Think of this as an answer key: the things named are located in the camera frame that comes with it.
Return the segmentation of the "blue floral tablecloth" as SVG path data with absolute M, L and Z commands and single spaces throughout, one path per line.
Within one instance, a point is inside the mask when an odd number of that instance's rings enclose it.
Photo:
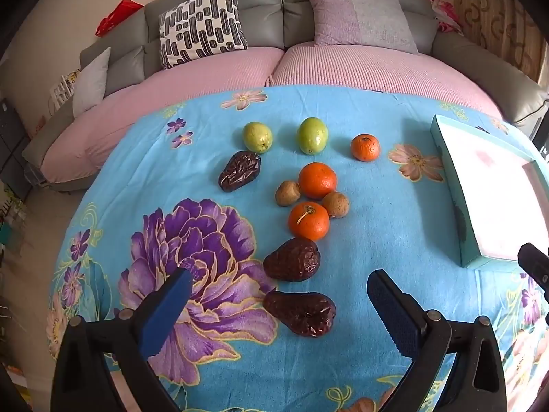
M 544 411 L 548 303 L 519 273 L 460 266 L 451 192 L 431 123 L 440 114 L 535 152 L 518 129 L 476 110 L 418 96 L 293 85 L 219 93 L 142 117 L 110 154 L 66 232 L 53 274 L 47 338 L 57 411 Z M 328 128 L 318 154 L 300 124 Z M 218 178 L 249 151 L 247 123 L 273 132 L 260 175 L 225 193 Z M 351 153 L 359 134 L 381 154 Z M 283 181 L 313 162 L 332 168 L 349 213 L 314 241 L 308 280 L 270 278 L 263 260 L 294 236 Z M 135 311 L 177 269 L 192 293 L 161 351 L 140 356 Z M 451 327 L 443 360 L 402 356 L 367 295 L 385 270 Z M 262 305 L 272 291 L 317 292 L 337 313 L 301 337 Z

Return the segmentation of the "right green jujube fruit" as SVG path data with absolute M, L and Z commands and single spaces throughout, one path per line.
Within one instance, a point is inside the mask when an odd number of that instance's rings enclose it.
M 317 155 L 322 152 L 328 144 L 328 137 L 327 126 L 317 117 L 305 119 L 297 132 L 298 145 L 306 155 Z

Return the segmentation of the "light grey pillow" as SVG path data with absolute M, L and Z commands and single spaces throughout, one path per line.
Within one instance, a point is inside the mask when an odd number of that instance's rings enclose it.
M 73 93 L 73 117 L 80 117 L 104 98 L 111 47 L 107 47 L 85 66 L 76 78 Z

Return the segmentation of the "lilac grey pillow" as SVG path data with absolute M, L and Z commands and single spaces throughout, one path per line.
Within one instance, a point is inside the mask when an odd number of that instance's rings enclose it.
M 418 52 L 399 0 L 309 2 L 318 46 L 369 46 Z

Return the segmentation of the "left green jujube fruit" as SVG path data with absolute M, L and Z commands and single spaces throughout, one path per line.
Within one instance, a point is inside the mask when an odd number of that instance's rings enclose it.
M 250 122 L 243 128 L 243 143 L 251 152 L 265 153 L 273 145 L 273 132 L 260 122 Z

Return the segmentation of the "stemmed orange tangerine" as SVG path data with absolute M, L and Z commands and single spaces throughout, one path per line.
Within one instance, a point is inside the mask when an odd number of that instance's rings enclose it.
M 330 227 L 328 211 L 315 202 L 299 203 L 289 213 L 288 227 L 294 236 L 318 241 L 328 234 Z

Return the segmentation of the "grey leather sofa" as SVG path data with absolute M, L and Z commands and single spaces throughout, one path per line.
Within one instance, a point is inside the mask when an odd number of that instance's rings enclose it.
M 160 61 L 159 19 L 184 0 L 155 0 L 84 49 L 87 66 L 111 53 L 103 98 L 81 117 L 60 110 L 24 146 L 28 174 L 59 191 L 88 188 L 145 114 L 198 96 L 265 85 L 344 85 L 421 95 L 502 117 L 534 136 L 548 109 L 532 79 L 456 33 L 438 31 L 430 0 L 399 0 L 416 55 L 364 46 L 318 47 L 309 0 L 238 0 L 248 47 L 172 71 Z

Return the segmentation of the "brown patterned curtain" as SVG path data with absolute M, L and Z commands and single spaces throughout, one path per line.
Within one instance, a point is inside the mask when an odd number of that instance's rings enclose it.
M 453 0 L 464 35 L 543 87 L 548 43 L 518 0 Z

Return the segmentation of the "red plastic bag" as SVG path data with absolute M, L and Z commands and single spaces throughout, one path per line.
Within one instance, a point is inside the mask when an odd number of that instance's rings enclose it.
M 113 11 L 98 24 L 95 37 L 102 38 L 121 22 L 143 8 L 143 5 L 133 0 L 121 0 Z

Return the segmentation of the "pink floral cloth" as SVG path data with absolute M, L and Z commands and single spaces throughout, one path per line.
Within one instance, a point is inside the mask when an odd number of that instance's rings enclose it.
M 454 6 L 445 0 L 430 0 L 434 18 L 438 22 L 438 31 L 442 33 L 454 32 L 464 35 Z

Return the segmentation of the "small orange tangerine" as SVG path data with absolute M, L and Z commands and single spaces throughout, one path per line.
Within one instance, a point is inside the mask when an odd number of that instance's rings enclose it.
M 372 162 L 381 154 L 379 140 L 370 134 L 359 134 L 351 142 L 351 153 L 362 162 Z

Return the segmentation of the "black white patterned pillow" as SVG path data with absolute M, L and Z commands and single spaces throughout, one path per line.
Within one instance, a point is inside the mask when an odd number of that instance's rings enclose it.
M 238 0 L 188 0 L 159 16 L 164 69 L 247 48 Z

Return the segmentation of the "teal white tray box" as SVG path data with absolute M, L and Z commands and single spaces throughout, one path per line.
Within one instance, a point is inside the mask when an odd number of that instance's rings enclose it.
M 523 244 L 548 250 L 548 171 L 544 159 L 490 132 L 437 114 L 431 134 L 451 192 L 460 266 L 519 273 Z

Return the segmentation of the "dark red date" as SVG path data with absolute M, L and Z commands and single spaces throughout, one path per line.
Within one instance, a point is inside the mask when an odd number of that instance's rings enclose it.
M 231 193 L 260 175 L 261 158 L 256 152 L 239 151 L 228 161 L 218 178 L 225 193 Z
M 337 313 L 334 302 L 317 292 L 272 291 L 263 298 L 262 305 L 265 311 L 301 337 L 324 336 L 331 331 Z
M 308 238 L 294 237 L 263 260 L 263 270 L 276 280 L 302 282 L 315 275 L 320 264 L 317 244 Z

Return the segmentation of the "green jujube fruit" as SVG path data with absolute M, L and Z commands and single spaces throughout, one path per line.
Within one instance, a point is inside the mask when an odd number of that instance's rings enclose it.
M 251 152 L 265 153 L 273 145 L 273 132 L 260 122 L 250 122 L 243 128 L 243 143 Z
M 327 126 L 317 117 L 305 119 L 297 132 L 298 145 L 306 155 L 317 155 L 322 152 L 328 144 L 328 137 Z

